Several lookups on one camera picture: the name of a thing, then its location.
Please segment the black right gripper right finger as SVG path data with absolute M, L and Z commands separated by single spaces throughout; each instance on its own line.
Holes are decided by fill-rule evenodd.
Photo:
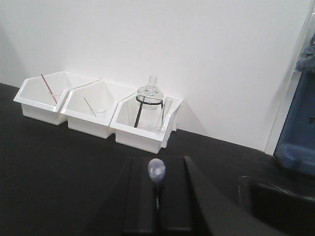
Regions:
M 269 236 L 271 228 L 232 203 L 188 157 L 165 159 L 161 230 L 166 236 Z

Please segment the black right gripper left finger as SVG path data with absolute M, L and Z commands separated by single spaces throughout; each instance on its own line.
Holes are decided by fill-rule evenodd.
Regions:
M 147 160 L 129 158 L 101 212 L 101 236 L 155 236 L 155 197 Z

